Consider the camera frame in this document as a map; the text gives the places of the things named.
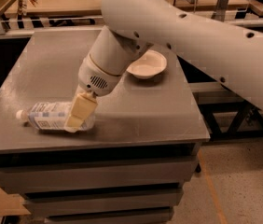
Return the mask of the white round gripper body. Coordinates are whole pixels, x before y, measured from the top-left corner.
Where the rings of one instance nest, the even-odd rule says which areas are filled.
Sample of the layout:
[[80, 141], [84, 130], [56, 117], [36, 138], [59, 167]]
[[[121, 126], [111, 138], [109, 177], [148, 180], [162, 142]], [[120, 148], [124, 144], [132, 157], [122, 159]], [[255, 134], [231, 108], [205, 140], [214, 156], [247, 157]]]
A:
[[84, 91], [93, 91], [97, 96], [106, 96], [119, 83], [121, 75], [113, 76], [103, 71], [88, 54], [78, 70], [78, 85]]

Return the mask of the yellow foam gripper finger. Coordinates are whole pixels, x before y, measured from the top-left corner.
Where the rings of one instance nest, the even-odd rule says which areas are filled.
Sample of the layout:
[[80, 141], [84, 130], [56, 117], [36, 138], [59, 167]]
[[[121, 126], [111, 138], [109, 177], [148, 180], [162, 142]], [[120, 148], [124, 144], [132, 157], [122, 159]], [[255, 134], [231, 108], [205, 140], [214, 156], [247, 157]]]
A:
[[92, 91], [78, 93], [73, 99], [69, 114], [64, 123], [67, 132], [75, 133], [97, 107], [97, 100]]

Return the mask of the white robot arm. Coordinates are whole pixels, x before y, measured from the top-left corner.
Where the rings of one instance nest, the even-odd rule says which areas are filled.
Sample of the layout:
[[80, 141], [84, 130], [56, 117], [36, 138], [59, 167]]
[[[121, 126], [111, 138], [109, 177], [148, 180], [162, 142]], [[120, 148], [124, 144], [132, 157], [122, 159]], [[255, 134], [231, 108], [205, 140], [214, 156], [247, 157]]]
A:
[[263, 111], [263, 33], [187, 13], [165, 0], [102, 0], [105, 25], [78, 71], [64, 128], [79, 130], [153, 45], [170, 49]]

